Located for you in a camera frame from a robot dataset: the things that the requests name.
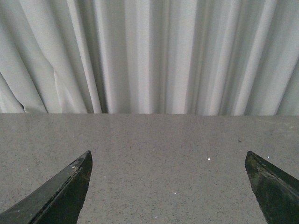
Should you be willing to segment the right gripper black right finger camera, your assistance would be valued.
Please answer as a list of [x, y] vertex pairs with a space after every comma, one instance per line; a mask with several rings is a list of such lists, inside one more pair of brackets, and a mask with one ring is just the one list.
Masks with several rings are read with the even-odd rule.
[[299, 181], [256, 153], [244, 162], [251, 189], [269, 224], [299, 222]]

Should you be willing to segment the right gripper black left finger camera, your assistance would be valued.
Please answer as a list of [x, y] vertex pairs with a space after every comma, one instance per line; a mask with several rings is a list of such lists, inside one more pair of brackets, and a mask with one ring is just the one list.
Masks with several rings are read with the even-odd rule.
[[0, 215], [2, 224], [75, 224], [93, 167], [86, 151], [29, 196]]

